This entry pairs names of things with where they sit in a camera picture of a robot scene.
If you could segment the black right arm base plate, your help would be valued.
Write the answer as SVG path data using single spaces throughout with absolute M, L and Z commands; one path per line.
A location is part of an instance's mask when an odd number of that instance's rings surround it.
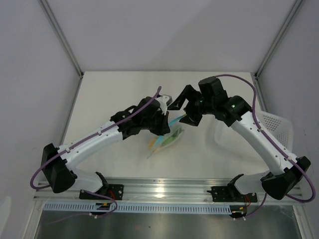
M 212 186 L 206 191 L 212 197 L 213 202 L 223 203 L 257 203 L 256 194 L 241 194 L 236 189 L 231 189 L 228 186 Z

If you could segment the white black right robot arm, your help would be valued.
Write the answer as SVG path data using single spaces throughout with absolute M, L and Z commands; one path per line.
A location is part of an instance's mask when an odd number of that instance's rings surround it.
M 198 126 L 203 115 L 215 118 L 241 135 L 259 154 L 269 170 L 259 174 L 239 174 L 227 185 L 228 197 L 239 201 L 246 194 L 264 192 L 281 200 L 302 178 L 309 181 L 306 171 L 310 160 L 297 157 L 284 147 L 256 117 L 255 106 L 250 106 L 242 97 L 229 97 L 219 76 L 208 77 L 198 83 L 199 90 L 186 85 L 168 110 L 180 110 L 184 104 L 186 113 L 180 123 Z

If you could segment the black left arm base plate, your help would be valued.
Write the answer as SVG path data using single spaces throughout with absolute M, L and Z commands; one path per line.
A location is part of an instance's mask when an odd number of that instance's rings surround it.
M 124 185 L 123 184 L 109 184 L 109 187 L 106 188 L 103 186 L 101 189 L 99 189 L 95 194 L 99 194 L 102 196 L 107 196 L 112 198 L 113 200 L 122 200 L 123 199 L 123 193 L 124 193 Z M 87 193 L 84 190 L 80 191 L 79 199 L 81 200 L 98 200 L 98 199 L 104 199 L 101 196 L 95 196 L 92 194 Z

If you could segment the clear zip bag blue zipper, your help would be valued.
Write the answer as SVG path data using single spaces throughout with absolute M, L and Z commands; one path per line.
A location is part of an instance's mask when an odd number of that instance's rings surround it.
M 169 147 L 180 140 L 180 138 L 183 136 L 184 129 L 179 121 L 184 117 L 186 117 L 186 114 L 183 114 L 171 120 L 168 123 L 170 133 L 160 135 L 149 143 L 149 152 L 147 155 L 147 159 L 151 158 L 154 153 L 166 147 Z

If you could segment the yellow toy lemon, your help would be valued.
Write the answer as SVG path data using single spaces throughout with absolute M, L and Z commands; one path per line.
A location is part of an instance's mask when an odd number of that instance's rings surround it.
M 153 138 L 152 140 L 150 140 L 150 142 L 148 143 L 148 149 L 151 149 L 156 143 L 156 141 L 157 141 L 156 138 Z

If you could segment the green toy cucumber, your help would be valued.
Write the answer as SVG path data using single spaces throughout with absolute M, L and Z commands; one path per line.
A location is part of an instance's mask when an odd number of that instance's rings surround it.
M 169 136 L 168 138 L 166 138 L 162 144 L 163 145 L 169 145 L 174 143 L 175 141 L 179 140 L 179 138 L 182 136 L 182 131 L 176 131 L 174 132 L 171 136 Z

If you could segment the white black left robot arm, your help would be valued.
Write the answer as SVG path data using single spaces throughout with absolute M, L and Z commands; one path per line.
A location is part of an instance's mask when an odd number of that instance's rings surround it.
M 170 132 L 167 107 L 172 102 L 168 95 L 155 99 L 146 97 L 138 105 L 111 116 L 103 126 L 75 142 L 55 147 L 52 143 L 43 149 L 42 172 L 54 193 L 70 188 L 89 191 L 103 199 L 109 185 L 100 172 L 89 173 L 77 166 L 106 146 L 137 135 L 141 130 L 161 136 Z

